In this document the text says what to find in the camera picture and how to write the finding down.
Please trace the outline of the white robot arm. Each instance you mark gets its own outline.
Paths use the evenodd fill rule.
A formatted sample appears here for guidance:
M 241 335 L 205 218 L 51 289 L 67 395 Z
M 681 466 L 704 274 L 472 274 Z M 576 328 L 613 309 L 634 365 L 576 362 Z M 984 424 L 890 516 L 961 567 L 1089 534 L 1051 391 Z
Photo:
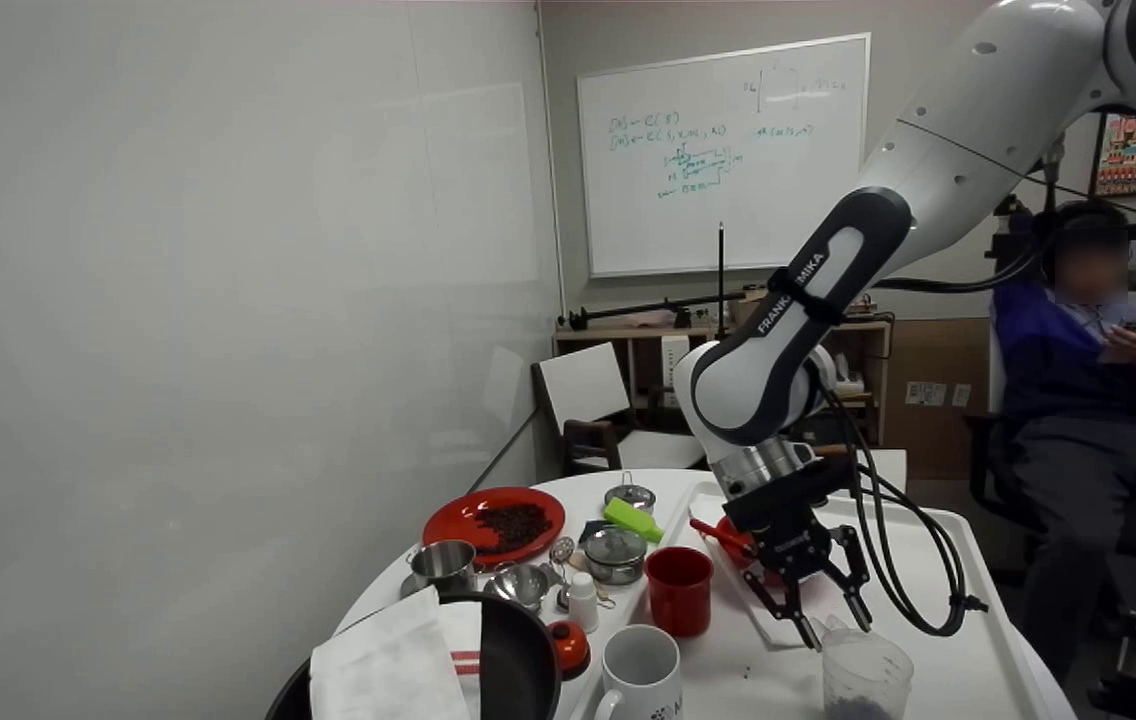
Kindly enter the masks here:
M 843 309 L 957 245 L 1098 108 L 1136 111 L 1136 0 L 995 0 L 769 279 L 752 319 L 681 365 L 681 414 L 765 567 L 824 563 L 816 485 L 769 473 L 759 449 L 816 405 L 816 356 Z M 1010 479 L 1044 528 L 1014 623 L 1044 659 L 1067 665 L 1113 555 L 1136 539 L 1136 289 L 1127 221 L 1102 202 L 1031 218 L 1028 245 L 1031 270 L 991 289 Z

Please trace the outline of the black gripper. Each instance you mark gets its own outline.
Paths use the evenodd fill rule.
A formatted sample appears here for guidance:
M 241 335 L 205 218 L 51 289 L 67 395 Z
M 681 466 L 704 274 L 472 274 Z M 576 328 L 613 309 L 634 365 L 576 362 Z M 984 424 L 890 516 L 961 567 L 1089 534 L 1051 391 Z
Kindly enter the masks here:
M 787 477 L 724 479 L 724 516 L 752 535 L 757 561 L 769 567 L 771 618 L 790 619 L 808 649 L 820 649 L 816 623 L 804 613 L 800 579 L 824 574 L 841 594 L 858 634 L 870 630 L 862 605 L 869 563 L 854 528 L 829 528 L 816 509 L 854 485 L 852 461 L 816 461 Z

